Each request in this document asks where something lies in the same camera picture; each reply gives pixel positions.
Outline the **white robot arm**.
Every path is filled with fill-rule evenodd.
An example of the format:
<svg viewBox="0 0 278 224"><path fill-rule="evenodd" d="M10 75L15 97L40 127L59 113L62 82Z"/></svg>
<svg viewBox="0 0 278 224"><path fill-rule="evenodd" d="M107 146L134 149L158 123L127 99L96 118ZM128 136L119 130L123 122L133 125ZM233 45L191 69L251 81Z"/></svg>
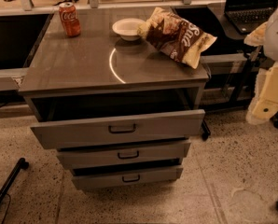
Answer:
<svg viewBox="0 0 278 224"><path fill-rule="evenodd" d="M278 8L244 39L244 43L253 47L262 46L264 55L274 61L268 70L259 69L255 97L248 106L247 122L258 125L278 112Z"/></svg>

